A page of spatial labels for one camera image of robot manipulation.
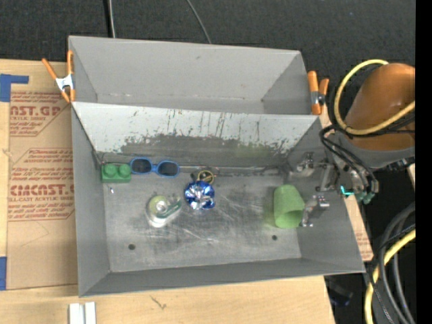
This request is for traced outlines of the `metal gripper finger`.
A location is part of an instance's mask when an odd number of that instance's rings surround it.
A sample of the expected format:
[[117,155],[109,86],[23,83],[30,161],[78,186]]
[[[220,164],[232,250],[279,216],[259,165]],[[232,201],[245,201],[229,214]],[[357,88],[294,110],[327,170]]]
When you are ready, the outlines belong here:
[[293,172],[295,176],[311,176],[319,166],[320,163],[315,159],[315,153],[305,152]]
[[330,207],[329,201],[321,195],[312,195],[305,203],[300,221],[301,227],[312,227],[314,222]]

